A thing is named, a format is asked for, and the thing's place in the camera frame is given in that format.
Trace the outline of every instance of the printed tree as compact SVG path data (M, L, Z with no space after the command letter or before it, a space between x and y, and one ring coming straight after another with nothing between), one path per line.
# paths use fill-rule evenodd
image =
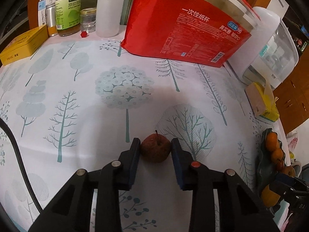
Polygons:
M216 133L209 119L189 104L169 107L156 129L169 140L178 138L181 147L192 154L194 160L206 157L216 142Z
M53 133L44 137L48 142L52 143L55 148L58 149L58 159L57 162L62 162L62 148L63 147L73 147L76 144L76 139L71 138L75 132L66 129L76 123L72 122L76 119L77 114L71 113L74 109L79 107L76 104L76 98L73 96L76 92L69 91L67 95L63 95L63 98L58 102L60 105L57 105L55 108L59 110L55 117L50 118L53 121L53 125L48 129Z
M5 156L5 152L3 151L3 144L0 145L0 165L1 166L4 166L4 163L5 163L5 159L4 159L4 156Z
M214 111L220 114L223 118L225 125L228 125L223 114L227 110L227 107L223 105L221 96L219 95L219 92L217 92L217 88L215 87L216 84L212 81L210 75L206 72L205 68L203 68L202 65L195 64L195 66L197 74L200 75L200 80L204 84L204 89L207 92L206 95L212 99L211 102L214 105Z
M142 219L142 222L137 222L138 218L141 218L144 213L148 213L149 209L141 207L146 202L141 202L139 198L133 198L131 195L126 195L128 191L119 191L119 208L120 217L125 218L122 223L126 223L129 220L130 224L122 225L122 231L131 230L136 231L139 228L148 229L150 226L157 227L156 220ZM96 209L92 209L92 215L95 216ZM95 228L95 222L91 222L92 228Z
M93 64L89 64L89 56L85 52L81 52L75 55L70 62L72 69L76 70L74 75L74 81L78 74L86 73L93 68Z
M153 83L144 71L129 66L111 68L95 81L95 93L107 107L126 109L126 142L130 142L129 109L152 100Z
M74 54L78 48L87 47L91 44L90 41L67 41L62 42L61 45L63 48L59 49L58 52L64 54L62 59L64 59L69 54Z
M29 173L28 178L38 201L46 201L49 196L49 190L45 181L35 173ZM24 189L24 186L20 183L20 181L15 179L12 182L11 188L15 197L22 202L22 204L17 207L18 212L23 218L32 224L36 217L38 217L39 212L36 209L29 193Z
M47 52L45 52L38 60L36 60L31 67L29 68L28 73L32 74L29 78L28 82L25 86L27 86L32 79L33 75L46 69L46 67L49 65L50 61L52 60L54 53L54 49L50 49Z
M239 153L239 161L240 165L240 175L243 181L247 184L250 189L254 188L254 169L252 163L250 163L250 159L248 158L248 152L245 151L245 148L242 142L238 143Z
M5 104L2 105L1 109L0 109L0 118L4 121L4 122L8 122L9 118L7 116L7 112L8 112L8 108L10 107L10 101L5 102ZM0 128L0 139L2 140L7 140L7 134Z
M112 41L112 40L109 40L107 41L107 43L102 44L102 46L100 46L100 50L116 52L117 56L121 56L121 54L128 53L125 49L121 47L120 41Z
M17 80L19 79L21 75L21 69L23 68L24 65L20 65L17 68L12 69L12 64L9 65L7 70L4 72L4 75L1 79L1 87L3 89L3 93L1 95L0 101L2 100L2 97L7 91L11 91L15 85Z
M262 134L263 134L263 129L262 129L262 125L260 124L260 122L255 118L254 114L252 111L249 112L250 115L250 120L253 123L253 135L255 135L256 137L256 149L258 149L262 143Z
M242 102L243 102L243 93L244 90L240 89L240 88L236 88L236 86L234 85L234 83L230 80L230 79L224 79L224 84L227 88L227 92L230 95L230 97L234 100L237 100L241 109L243 110L244 115L246 116L243 106L242 106Z
M184 70L179 69L180 66L182 66L181 62L175 61L175 60L169 60L169 59L164 59L163 61L158 61L156 62L156 68L158 72L161 72L162 75L159 75L159 77L167 77L167 76L172 76L176 91L180 91L176 79L183 79L186 78L184 75Z
M45 112L46 107L42 103L45 99L45 93L43 92L45 90L45 84L45 80L37 81L37 85L31 87L24 95L23 101L16 108L16 114L20 115L24 120L21 137L23 136L25 126L33 123L37 117Z

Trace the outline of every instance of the white plastic bottle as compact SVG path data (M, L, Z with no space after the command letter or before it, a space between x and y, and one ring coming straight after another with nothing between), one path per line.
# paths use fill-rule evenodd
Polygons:
M98 0L95 32L99 37L111 37L118 34L123 1Z

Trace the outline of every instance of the black cable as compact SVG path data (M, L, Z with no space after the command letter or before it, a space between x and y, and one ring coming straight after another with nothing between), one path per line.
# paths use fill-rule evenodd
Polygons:
M36 206L37 210L39 211L39 213L41 213L43 211L33 189L32 189L32 186L30 184L30 181L28 179L28 176L27 176L27 172L26 172L26 169L25 169L25 166L24 166L24 163L23 163L23 159L21 158L21 155L20 155L20 150L18 148L18 145L17 145L17 142L16 142L16 139L12 133L12 131L10 130L10 128L7 126L7 124L0 118L0 128L6 133L7 137L9 138L10 142L12 143L12 146L13 146L13 149L14 149L14 152L15 152L15 155L16 155L16 159L17 159L17 162L18 162L18 166L20 168L20 172L23 176L23 179L24 179L24 182L26 184L26 187L27 187L27 190L32 198L32 201L34 203L34 205Z

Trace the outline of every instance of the white appliance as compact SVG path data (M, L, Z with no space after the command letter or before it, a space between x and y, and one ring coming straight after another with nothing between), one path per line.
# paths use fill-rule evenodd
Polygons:
M245 84L259 82L264 86L268 80L275 89L293 71L298 53L287 27L276 13L261 7L253 9L261 21L228 62Z

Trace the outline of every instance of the green plate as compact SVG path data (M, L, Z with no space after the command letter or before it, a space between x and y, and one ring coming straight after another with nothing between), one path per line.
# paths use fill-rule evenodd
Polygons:
M262 143L260 148L258 149L258 166L256 170L256 181L259 196L261 196L262 190L275 179L275 176L278 173L278 171L276 170L276 165L271 162L270 159L271 153L265 147L266 136L271 132L272 128L268 128L262 133ZM280 149L282 149L282 142L280 140L279 145Z

